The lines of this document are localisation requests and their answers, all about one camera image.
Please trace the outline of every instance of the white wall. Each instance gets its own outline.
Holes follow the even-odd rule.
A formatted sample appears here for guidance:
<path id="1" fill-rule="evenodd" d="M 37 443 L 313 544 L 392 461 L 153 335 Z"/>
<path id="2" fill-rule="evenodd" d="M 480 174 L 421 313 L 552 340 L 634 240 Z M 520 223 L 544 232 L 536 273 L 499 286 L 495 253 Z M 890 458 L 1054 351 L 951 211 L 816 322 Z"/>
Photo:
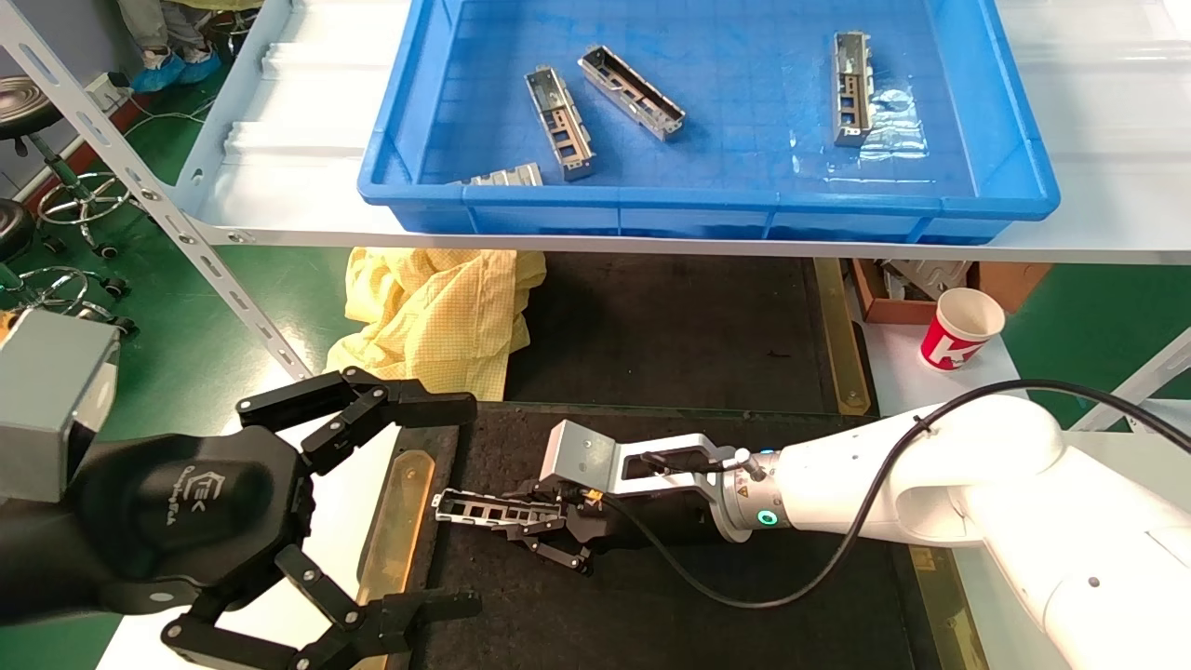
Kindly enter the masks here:
<path id="1" fill-rule="evenodd" d="M 120 20 L 116 0 L 14 2 L 81 84 L 87 86 L 105 71 L 138 71 L 141 58 Z M 21 69 L 0 49 L 0 76 L 13 74 L 21 74 Z M 66 120 L 43 132 L 50 146 L 60 150 L 76 134 Z M 0 143 L 0 198 L 12 198 L 42 169 L 42 156 L 32 146 L 29 151 L 21 158 L 11 142 Z"/>

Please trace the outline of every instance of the brass strip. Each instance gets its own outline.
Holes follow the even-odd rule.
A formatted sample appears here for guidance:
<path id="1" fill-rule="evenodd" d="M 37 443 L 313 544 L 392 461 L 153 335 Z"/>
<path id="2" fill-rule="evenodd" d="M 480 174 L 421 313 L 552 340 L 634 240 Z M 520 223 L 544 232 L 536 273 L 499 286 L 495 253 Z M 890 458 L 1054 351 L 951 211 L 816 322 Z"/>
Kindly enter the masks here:
<path id="1" fill-rule="evenodd" d="M 360 577 L 357 603 L 405 590 L 434 475 L 435 459 L 426 452 L 409 451 L 393 459 Z M 355 670 L 386 668 L 385 657 L 373 657 L 356 664 Z"/>
<path id="2" fill-rule="evenodd" d="M 831 378 L 840 414 L 861 417 L 872 407 L 865 367 L 856 346 L 856 333 L 848 314 L 848 298 L 843 289 L 843 270 L 837 258 L 815 258 L 815 278 L 827 331 L 827 352 L 831 359 Z"/>
<path id="3" fill-rule="evenodd" d="M 942 670 L 989 670 L 952 550 L 910 547 Z"/>

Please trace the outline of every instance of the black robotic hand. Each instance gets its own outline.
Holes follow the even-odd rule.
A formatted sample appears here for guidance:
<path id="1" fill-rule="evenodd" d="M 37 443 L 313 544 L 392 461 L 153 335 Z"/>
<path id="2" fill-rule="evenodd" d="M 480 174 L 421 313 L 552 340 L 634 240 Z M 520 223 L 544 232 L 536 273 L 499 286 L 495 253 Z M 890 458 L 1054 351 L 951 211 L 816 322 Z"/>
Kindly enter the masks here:
<path id="1" fill-rule="evenodd" d="M 99 444 L 60 502 L 0 506 L 0 625 L 74 613 L 189 612 L 162 640 L 212 668 L 348 670 L 407 651 L 419 622 L 470 616 L 479 597 L 394 594 L 356 606 L 301 553 L 314 511 L 312 475 L 326 475 L 389 424 L 451 426 L 475 419 L 470 394 L 428 394 L 358 369 L 245 399 L 243 430 Z M 335 415 L 303 442 L 276 432 Z M 331 621 L 294 650 L 214 627 L 288 577 Z"/>

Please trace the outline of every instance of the power strip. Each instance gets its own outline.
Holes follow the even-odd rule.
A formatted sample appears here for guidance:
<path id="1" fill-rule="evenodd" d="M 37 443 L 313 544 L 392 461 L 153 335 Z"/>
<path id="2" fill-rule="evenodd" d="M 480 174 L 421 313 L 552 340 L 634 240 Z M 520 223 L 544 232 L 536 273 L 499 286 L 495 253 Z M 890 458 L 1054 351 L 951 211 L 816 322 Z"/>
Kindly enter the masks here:
<path id="1" fill-rule="evenodd" d="M 127 100 L 127 89 L 112 83 L 108 73 L 100 74 L 95 81 L 87 84 L 87 94 L 105 114 L 111 114 Z"/>

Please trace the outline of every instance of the gray pants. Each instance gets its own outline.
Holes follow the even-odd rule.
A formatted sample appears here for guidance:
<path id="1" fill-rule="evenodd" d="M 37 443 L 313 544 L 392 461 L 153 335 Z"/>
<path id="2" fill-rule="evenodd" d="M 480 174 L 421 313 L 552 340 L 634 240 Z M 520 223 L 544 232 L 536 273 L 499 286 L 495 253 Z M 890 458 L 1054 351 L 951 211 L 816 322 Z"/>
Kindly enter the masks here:
<path id="1" fill-rule="evenodd" d="M 143 50 L 164 46 L 204 48 L 206 39 L 194 25 L 206 12 L 169 0 L 119 0 L 124 25 Z"/>

